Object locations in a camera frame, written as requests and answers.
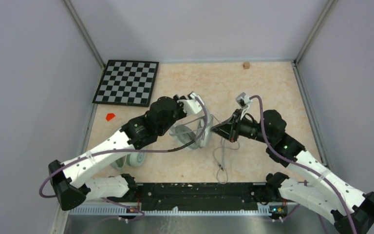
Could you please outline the white gaming headphones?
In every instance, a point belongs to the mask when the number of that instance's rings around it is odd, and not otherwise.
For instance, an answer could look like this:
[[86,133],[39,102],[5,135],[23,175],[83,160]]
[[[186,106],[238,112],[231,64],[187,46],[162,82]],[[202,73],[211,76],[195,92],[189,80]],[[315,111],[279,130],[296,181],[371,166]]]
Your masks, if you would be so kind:
[[[195,122],[198,122],[196,129],[191,129],[187,126],[188,124]],[[212,132],[210,131],[210,128],[213,126],[213,122],[214,116],[209,115],[207,118],[207,126],[205,128],[205,131],[198,139],[196,139],[196,137],[202,132],[202,128],[204,127],[204,117],[194,119],[184,124],[171,126],[169,135],[176,138],[181,146],[194,140],[192,144],[187,146],[187,149],[189,150],[204,148],[208,145],[211,139]]]

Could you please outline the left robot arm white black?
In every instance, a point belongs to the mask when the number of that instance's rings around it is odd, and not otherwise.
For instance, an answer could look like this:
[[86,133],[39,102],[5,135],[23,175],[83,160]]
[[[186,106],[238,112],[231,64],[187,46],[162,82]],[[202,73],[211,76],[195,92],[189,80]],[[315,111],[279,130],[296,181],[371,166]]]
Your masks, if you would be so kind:
[[147,153],[147,146],[155,143],[177,121],[192,115],[187,104],[200,111],[202,106],[193,96],[160,97],[142,115],[130,119],[99,145],[61,162],[48,165],[49,176],[43,184],[50,183],[63,211],[72,210],[87,200],[120,197],[132,201],[137,194],[136,183],[128,174],[94,179],[93,176],[111,163],[130,153]]

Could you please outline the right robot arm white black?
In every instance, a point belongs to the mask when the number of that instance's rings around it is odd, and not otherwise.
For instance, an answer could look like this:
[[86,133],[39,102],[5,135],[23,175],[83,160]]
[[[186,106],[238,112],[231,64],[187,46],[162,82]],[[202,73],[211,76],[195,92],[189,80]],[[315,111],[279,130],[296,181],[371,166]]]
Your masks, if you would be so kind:
[[340,234],[366,234],[374,224],[374,192],[366,194],[340,179],[288,135],[285,127],[276,110],[264,111],[257,122],[237,109],[211,131],[230,142],[238,137],[268,142],[266,152],[271,159],[307,180],[305,185],[283,173],[269,174],[266,195],[270,200],[294,201],[327,219]]

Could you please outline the mint green headphones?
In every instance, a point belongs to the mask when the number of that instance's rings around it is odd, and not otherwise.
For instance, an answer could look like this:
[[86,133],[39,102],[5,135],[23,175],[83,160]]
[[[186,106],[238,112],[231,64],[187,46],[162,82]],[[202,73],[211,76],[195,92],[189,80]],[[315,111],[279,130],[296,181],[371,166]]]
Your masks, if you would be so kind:
[[146,158],[146,153],[129,153],[118,160],[111,163],[111,166],[116,170],[123,170],[126,165],[130,167],[140,167],[143,165]]

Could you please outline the black white checkerboard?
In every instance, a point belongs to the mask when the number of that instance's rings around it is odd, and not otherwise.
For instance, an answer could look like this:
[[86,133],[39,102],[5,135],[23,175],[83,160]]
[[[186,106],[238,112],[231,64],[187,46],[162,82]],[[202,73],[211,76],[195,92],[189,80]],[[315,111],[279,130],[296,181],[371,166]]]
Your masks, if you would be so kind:
[[158,68],[157,61],[108,60],[93,103],[148,107]]

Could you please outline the small red block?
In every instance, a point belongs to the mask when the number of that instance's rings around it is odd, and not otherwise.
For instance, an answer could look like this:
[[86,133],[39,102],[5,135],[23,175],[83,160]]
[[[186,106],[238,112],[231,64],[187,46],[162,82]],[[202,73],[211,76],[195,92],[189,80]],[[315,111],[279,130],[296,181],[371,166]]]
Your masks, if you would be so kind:
[[105,117],[106,121],[111,121],[114,118],[115,118],[115,114],[114,113],[107,113],[106,117]]

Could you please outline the small wooden cube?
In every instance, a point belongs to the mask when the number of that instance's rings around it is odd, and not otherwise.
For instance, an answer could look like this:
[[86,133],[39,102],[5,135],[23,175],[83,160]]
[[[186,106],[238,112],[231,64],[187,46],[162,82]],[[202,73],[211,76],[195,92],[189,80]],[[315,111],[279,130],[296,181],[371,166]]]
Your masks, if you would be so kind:
[[250,62],[244,62],[243,63],[243,69],[249,69],[250,68]]

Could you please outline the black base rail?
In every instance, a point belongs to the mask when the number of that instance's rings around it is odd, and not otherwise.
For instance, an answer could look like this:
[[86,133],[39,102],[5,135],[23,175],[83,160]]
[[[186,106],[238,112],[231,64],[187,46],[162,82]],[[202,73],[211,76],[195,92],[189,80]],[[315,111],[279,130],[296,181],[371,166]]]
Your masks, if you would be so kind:
[[266,183],[143,183],[130,198],[145,211],[239,211],[284,204]]

